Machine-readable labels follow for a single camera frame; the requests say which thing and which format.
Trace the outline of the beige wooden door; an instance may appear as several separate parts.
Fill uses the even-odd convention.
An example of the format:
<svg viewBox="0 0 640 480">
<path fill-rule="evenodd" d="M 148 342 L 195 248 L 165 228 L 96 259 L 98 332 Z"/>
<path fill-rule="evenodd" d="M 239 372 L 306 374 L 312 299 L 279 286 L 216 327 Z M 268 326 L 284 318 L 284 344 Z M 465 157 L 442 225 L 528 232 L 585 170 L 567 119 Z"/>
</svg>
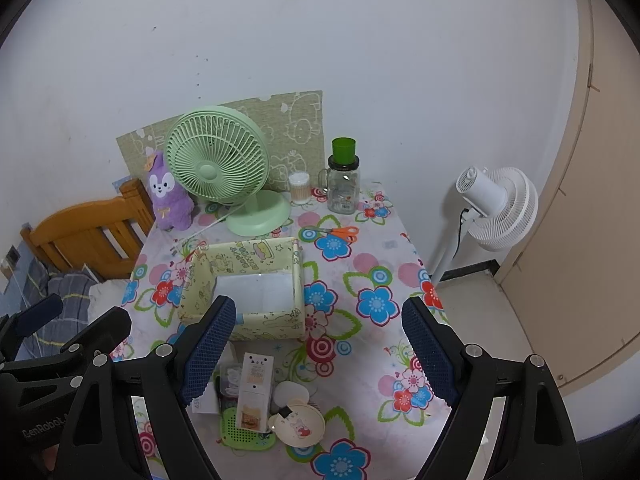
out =
<svg viewBox="0 0 640 480">
<path fill-rule="evenodd" d="M 497 278 L 564 396 L 639 350 L 639 52 L 605 0 L 577 0 L 570 116 L 533 235 Z"/>
</svg>

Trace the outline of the floral tablecloth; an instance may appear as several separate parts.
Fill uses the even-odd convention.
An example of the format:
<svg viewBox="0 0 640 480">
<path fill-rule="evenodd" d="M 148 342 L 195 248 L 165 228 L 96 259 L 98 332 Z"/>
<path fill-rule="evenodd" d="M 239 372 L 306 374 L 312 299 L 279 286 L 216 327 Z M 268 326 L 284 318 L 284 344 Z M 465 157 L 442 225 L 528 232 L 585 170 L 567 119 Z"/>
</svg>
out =
<svg viewBox="0 0 640 480">
<path fill-rule="evenodd" d="M 356 226 L 359 234 L 347 244 L 306 226 Z M 392 202 L 378 184 L 363 185 L 356 214 L 341 216 L 314 196 L 267 240 L 282 237 L 302 248 L 304 336 L 234 348 L 269 354 L 274 378 L 305 386 L 326 434 L 312 448 L 237 451 L 222 444 L 217 417 L 195 417 L 210 460 L 226 479 L 414 477 L 449 411 L 408 343 L 400 310 L 416 297 L 439 321 L 445 312 Z"/>
</svg>

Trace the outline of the orange handled scissors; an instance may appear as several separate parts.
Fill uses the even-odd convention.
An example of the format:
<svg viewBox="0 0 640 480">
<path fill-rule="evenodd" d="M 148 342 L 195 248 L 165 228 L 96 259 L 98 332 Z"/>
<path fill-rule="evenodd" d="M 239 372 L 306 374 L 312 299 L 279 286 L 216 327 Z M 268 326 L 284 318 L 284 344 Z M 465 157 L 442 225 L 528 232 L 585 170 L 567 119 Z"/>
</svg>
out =
<svg viewBox="0 0 640 480">
<path fill-rule="evenodd" d="M 356 226 L 343 226 L 342 228 L 322 229 L 318 226 L 306 226 L 306 230 L 320 234 L 330 234 L 344 240 L 347 244 L 355 243 L 359 234 Z"/>
</svg>

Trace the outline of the round cream compact mirror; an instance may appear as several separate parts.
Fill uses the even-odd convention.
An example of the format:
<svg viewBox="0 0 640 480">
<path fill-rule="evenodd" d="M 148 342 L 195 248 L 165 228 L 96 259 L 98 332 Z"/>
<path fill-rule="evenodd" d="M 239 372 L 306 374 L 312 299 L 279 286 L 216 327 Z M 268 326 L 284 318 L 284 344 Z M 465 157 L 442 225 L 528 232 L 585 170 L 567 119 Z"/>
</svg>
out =
<svg viewBox="0 0 640 480">
<path fill-rule="evenodd" d="M 311 448 L 326 433 L 326 420 L 314 406 L 292 400 L 268 419 L 268 429 L 291 448 Z"/>
</svg>

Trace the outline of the white power adapter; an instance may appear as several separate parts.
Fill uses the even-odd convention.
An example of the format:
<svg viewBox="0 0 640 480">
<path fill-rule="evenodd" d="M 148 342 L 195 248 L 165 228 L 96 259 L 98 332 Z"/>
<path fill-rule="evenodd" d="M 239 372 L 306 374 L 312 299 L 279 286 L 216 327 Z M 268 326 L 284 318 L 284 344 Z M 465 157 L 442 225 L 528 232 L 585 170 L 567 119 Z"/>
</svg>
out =
<svg viewBox="0 0 640 480">
<path fill-rule="evenodd" d="M 191 402 L 192 412 L 196 414 L 218 415 L 219 401 L 214 385 L 210 382 L 205 391 Z"/>
</svg>

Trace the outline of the wooden bed headboard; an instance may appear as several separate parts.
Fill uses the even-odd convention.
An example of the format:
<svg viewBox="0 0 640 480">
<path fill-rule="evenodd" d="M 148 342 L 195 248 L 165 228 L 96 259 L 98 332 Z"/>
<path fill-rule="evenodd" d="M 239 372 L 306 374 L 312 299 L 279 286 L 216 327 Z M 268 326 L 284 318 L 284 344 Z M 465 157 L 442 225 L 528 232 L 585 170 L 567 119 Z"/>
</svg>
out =
<svg viewBox="0 0 640 480">
<path fill-rule="evenodd" d="M 119 196 L 62 209 L 21 237 L 40 261 L 70 272 L 88 266 L 101 278 L 129 278 L 154 224 L 152 203 L 138 179 L 124 182 Z"/>
</svg>

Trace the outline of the purple plush bunny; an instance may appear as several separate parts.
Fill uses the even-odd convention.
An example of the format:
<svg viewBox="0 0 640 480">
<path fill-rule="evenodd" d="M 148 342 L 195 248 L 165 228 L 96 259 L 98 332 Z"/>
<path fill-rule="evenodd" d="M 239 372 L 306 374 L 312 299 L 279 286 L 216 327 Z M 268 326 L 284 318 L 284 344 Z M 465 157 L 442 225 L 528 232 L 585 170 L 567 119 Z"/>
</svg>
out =
<svg viewBox="0 0 640 480">
<path fill-rule="evenodd" d="M 169 170 L 164 153 L 150 155 L 145 169 L 157 227 L 164 231 L 189 229 L 194 201 Z"/>
</svg>

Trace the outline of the white floor fan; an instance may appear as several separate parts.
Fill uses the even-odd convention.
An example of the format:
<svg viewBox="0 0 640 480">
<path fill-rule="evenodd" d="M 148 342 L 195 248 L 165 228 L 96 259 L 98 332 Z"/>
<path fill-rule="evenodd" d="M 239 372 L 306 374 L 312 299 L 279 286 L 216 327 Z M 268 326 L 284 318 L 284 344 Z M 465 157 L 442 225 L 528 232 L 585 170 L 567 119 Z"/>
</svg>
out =
<svg viewBox="0 0 640 480">
<path fill-rule="evenodd" d="M 459 174 L 454 189 L 466 206 L 431 274 L 434 285 L 442 280 L 465 237 L 486 252 L 503 252 L 524 240 L 537 217 L 538 192 L 518 168 L 471 166 Z"/>
</svg>

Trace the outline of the patterned fabric storage box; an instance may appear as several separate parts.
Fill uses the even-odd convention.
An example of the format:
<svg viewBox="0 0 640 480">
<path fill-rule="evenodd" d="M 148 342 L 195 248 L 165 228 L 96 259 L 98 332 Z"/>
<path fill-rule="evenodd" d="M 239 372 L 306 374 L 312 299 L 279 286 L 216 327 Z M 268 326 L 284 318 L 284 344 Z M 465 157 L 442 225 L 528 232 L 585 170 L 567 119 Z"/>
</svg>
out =
<svg viewBox="0 0 640 480">
<path fill-rule="evenodd" d="M 198 322 L 218 296 L 235 304 L 233 341 L 299 339 L 305 333 L 302 248 L 294 238 L 198 248 L 188 261 L 179 318 Z"/>
</svg>

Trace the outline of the tall white carton box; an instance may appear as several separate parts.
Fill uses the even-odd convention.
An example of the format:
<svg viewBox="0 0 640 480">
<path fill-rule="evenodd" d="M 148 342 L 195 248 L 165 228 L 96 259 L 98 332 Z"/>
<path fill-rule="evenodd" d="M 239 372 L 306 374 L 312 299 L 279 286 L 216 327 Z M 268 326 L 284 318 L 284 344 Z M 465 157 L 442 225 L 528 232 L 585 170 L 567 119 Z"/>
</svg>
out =
<svg viewBox="0 0 640 480">
<path fill-rule="evenodd" d="M 244 353 L 235 414 L 239 429 L 258 434 L 268 432 L 273 363 L 272 356 Z"/>
</svg>

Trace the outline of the green plastic cup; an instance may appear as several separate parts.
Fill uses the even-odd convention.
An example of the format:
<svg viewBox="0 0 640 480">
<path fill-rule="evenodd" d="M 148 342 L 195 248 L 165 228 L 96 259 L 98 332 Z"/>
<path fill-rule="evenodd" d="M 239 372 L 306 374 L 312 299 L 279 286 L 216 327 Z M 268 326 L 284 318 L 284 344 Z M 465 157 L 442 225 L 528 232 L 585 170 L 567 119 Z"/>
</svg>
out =
<svg viewBox="0 0 640 480">
<path fill-rule="evenodd" d="M 340 136 L 332 140 L 332 156 L 339 165 L 349 165 L 356 157 L 356 140 Z"/>
</svg>

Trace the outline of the bag of white items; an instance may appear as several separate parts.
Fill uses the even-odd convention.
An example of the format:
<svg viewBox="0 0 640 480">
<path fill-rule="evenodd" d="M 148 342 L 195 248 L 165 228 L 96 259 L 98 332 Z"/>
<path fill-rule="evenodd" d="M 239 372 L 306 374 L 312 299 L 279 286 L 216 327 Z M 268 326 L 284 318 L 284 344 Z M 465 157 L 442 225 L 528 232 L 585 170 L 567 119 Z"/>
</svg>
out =
<svg viewBox="0 0 640 480">
<path fill-rule="evenodd" d="M 227 399 L 236 399 L 240 393 L 242 364 L 224 362 L 218 366 L 218 392 Z"/>
</svg>

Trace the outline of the green panda case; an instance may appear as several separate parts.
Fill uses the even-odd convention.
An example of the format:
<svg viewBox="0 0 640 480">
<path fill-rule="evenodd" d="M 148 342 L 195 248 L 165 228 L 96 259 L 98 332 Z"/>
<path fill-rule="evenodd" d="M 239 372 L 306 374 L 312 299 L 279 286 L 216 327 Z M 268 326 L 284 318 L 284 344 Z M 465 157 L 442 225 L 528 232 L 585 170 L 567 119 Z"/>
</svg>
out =
<svg viewBox="0 0 640 480">
<path fill-rule="evenodd" d="M 223 445 L 237 451 L 262 452 L 273 448 L 277 438 L 272 432 L 258 432 L 236 426 L 236 407 L 224 408 L 221 412 L 220 438 Z"/>
</svg>

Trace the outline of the green desk fan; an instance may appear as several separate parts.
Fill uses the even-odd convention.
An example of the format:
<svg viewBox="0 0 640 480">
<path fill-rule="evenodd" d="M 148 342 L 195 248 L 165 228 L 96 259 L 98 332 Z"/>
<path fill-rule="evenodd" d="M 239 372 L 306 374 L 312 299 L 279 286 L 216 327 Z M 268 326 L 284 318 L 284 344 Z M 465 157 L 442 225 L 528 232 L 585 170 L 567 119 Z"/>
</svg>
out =
<svg viewBox="0 0 640 480">
<path fill-rule="evenodd" d="M 229 208 L 224 222 L 233 234 L 267 235 L 288 220 L 288 200 L 266 188 L 270 156 L 262 130 L 238 110 L 211 106 L 182 115 L 164 155 L 186 192 Z"/>
</svg>

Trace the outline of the white round pad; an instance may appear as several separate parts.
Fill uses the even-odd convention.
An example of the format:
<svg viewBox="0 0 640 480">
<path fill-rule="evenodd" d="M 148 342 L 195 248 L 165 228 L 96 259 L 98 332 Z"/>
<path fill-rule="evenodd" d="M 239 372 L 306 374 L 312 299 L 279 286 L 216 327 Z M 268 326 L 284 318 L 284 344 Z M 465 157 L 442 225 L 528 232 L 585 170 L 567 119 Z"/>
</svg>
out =
<svg viewBox="0 0 640 480">
<path fill-rule="evenodd" d="M 307 404 L 310 399 L 308 389 L 298 382 L 279 382 L 272 392 L 272 404 L 276 410 L 291 402 Z"/>
</svg>

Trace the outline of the cotton swab container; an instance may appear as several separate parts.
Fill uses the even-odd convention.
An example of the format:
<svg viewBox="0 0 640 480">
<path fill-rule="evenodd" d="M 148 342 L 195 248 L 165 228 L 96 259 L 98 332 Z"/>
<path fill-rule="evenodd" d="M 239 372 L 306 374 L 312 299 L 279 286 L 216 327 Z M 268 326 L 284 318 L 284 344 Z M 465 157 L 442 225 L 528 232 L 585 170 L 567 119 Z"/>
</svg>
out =
<svg viewBox="0 0 640 480">
<path fill-rule="evenodd" d="M 310 175 L 306 171 L 295 171 L 288 176 L 288 189 L 293 204 L 303 205 L 311 199 Z"/>
</svg>

